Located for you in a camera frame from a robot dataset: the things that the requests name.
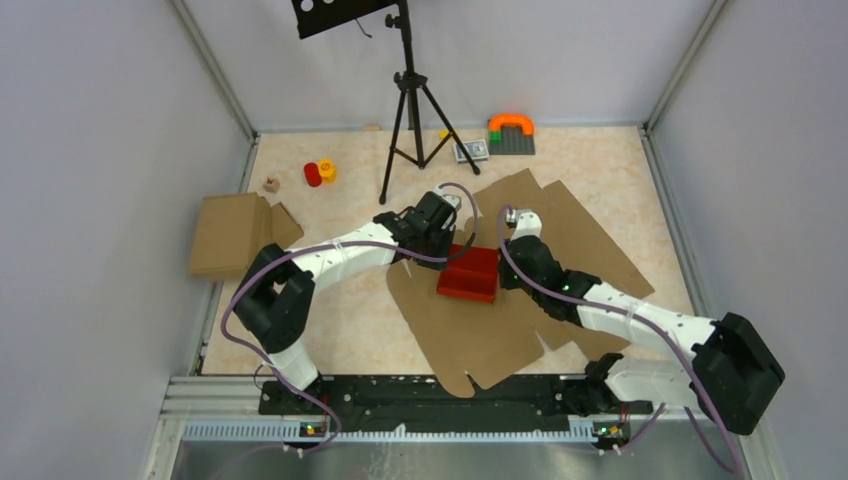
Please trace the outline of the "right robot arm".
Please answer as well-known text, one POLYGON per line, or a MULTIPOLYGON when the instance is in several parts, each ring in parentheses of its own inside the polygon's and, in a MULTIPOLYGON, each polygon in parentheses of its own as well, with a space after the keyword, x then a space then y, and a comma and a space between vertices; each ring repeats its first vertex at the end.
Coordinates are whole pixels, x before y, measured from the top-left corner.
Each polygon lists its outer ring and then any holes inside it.
POLYGON ((500 244, 500 281, 521 289, 550 318, 639 345, 662 360, 605 354, 592 362, 589 404, 612 412, 624 401, 698 408, 738 435, 750 435, 786 375, 754 325, 670 311, 630 296, 599 277, 564 269, 537 236, 500 244))

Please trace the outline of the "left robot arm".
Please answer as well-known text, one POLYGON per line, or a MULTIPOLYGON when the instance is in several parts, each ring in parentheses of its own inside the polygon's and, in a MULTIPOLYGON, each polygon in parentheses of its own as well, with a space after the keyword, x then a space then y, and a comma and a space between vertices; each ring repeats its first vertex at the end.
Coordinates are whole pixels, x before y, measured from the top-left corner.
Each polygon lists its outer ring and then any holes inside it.
POLYGON ((446 265, 461 199, 436 188, 400 213, 384 212, 353 231, 312 247, 263 247, 228 306, 254 337, 262 361, 286 383, 283 401, 297 413, 319 404, 318 369, 301 337, 315 297, 372 268, 412 259, 446 265))

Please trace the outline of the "red paper box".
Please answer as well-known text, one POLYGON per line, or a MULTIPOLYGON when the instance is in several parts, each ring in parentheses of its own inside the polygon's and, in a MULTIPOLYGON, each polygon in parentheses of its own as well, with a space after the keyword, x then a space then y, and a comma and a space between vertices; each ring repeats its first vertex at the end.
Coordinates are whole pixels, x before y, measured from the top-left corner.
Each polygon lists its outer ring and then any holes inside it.
POLYGON ((492 304, 498 290, 499 254, 495 249, 470 247, 448 262, 437 281, 439 295, 492 304))

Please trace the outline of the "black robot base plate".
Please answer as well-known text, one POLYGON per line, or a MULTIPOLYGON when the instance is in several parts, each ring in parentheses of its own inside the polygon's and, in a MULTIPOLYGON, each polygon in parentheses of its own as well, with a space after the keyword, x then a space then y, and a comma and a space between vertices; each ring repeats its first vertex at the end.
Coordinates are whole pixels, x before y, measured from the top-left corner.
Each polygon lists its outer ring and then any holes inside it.
POLYGON ((323 376, 302 398, 278 381, 262 385, 262 415, 317 415, 330 422, 334 412, 345 433, 388 432, 404 426, 412 433, 559 432, 570 419, 610 414, 650 415, 649 401, 621 402, 600 381, 555 374, 512 375, 495 386, 474 386, 469 398, 450 394, 433 375, 323 376))

